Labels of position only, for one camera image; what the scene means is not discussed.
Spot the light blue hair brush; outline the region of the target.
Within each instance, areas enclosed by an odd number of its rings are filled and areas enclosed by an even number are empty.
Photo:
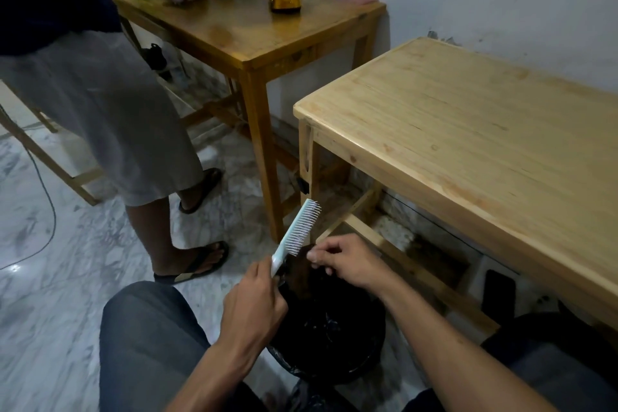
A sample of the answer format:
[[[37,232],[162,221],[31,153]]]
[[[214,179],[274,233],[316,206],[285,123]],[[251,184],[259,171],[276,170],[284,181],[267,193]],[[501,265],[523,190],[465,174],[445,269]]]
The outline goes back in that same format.
[[[321,213],[321,206],[312,199],[306,199],[279,246],[271,256],[271,277],[276,275],[288,255],[297,256]]]

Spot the wooden frame stand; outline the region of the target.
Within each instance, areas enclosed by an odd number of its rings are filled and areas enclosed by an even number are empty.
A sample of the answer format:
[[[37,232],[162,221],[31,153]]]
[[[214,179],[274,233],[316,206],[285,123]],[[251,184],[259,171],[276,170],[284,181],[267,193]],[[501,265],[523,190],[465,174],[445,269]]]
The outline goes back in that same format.
[[[38,124],[42,125],[51,134],[59,133],[59,125],[55,120],[48,118],[40,109],[29,105],[17,96],[14,90],[0,81],[0,88],[9,91],[13,96],[20,101],[23,106],[37,119]],[[16,139],[25,149],[26,152],[32,154],[43,165],[45,165],[53,174],[55,174],[62,182],[64,182],[71,190],[80,196],[87,204],[96,206],[102,202],[100,198],[94,197],[87,189],[86,185],[96,182],[104,177],[103,170],[96,166],[85,172],[77,175],[71,175],[58,162],[50,156],[50,154],[31,138],[26,128],[20,126],[9,115],[2,103],[0,103],[0,131],[4,131],[5,135],[9,135]]]

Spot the black flip-flop sandal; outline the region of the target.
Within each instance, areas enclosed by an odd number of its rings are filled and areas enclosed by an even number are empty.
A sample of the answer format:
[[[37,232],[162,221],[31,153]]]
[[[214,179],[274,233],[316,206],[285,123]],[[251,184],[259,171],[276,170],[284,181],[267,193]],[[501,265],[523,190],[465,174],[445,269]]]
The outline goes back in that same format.
[[[180,198],[179,211],[184,214],[197,212],[211,191],[220,183],[222,177],[223,171],[219,168],[205,169],[203,171],[203,178],[198,184],[177,192]]]
[[[218,271],[228,260],[229,245],[225,241],[217,241],[197,248],[197,255],[192,262],[179,274],[160,276],[153,274],[157,283],[177,285]]]

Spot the black lined trash bin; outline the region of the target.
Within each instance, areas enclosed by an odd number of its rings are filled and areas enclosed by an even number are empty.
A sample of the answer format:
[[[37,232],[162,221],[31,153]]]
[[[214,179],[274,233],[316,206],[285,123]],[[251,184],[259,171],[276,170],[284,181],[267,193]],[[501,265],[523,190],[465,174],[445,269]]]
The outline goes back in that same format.
[[[288,311],[267,350],[299,379],[348,384],[379,363],[386,310],[366,290],[313,268],[306,258],[312,248],[287,255],[276,272]]]

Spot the black phone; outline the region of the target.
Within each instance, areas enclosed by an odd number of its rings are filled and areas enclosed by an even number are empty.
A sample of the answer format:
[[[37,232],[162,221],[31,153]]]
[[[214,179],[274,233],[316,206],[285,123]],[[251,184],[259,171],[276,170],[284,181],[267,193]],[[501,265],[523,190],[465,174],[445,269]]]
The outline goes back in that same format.
[[[499,325],[515,317],[516,283],[493,269],[485,273],[481,310]]]

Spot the person's right hand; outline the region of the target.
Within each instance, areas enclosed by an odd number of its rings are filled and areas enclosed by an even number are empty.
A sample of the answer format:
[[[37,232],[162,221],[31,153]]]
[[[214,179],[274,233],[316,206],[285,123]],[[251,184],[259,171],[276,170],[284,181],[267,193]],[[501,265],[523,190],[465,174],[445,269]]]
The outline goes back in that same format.
[[[355,233],[350,233],[349,246],[338,254],[312,255],[308,250],[306,259],[313,267],[325,267],[329,275],[336,275],[346,282],[375,292],[392,272],[390,267]]]

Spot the person's right forearm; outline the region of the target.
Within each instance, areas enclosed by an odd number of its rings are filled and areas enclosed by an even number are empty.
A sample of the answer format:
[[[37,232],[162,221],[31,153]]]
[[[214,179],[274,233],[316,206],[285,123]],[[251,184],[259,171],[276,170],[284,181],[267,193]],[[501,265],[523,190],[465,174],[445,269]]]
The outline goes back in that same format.
[[[447,412],[558,412],[397,274],[387,269],[371,291],[395,319]]]

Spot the person's left hand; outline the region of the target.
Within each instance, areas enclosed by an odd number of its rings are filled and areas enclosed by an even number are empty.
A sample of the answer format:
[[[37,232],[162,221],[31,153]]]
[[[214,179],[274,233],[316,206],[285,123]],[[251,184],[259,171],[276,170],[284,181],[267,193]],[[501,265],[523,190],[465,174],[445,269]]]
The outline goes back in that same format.
[[[230,351],[251,357],[267,347],[288,312],[277,279],[273,277],[272,288],[257,285],[258,263],[252,263],[226,295],[218,340]]]

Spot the light wooden table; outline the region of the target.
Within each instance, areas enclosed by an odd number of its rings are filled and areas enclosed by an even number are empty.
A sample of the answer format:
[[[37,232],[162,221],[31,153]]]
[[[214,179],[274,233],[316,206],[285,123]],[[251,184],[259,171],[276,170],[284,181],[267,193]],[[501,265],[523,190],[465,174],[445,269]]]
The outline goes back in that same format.
[[[429,38],[293,107],[313,143],[618,331],[618,94]]]

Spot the dark wooden table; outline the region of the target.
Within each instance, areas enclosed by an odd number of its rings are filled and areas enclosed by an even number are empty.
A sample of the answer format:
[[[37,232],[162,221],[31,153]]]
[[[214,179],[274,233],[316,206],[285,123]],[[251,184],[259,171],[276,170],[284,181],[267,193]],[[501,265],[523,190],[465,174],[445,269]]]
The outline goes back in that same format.
[[[382,2],[301,0],[299,14],[275,14],[268,0],[194,0],[175,6],[162,0],[113,0],[119,14],[182,52],[235,80],[233,91],[184,119],[187,126],[211,117],[251,140],[273,241],[284,236],[283,218],[300,199],[281,200],[277,163],[298,171],[298,159],[274,141],[267,83],[355,42],[352,69],[367,63]]]

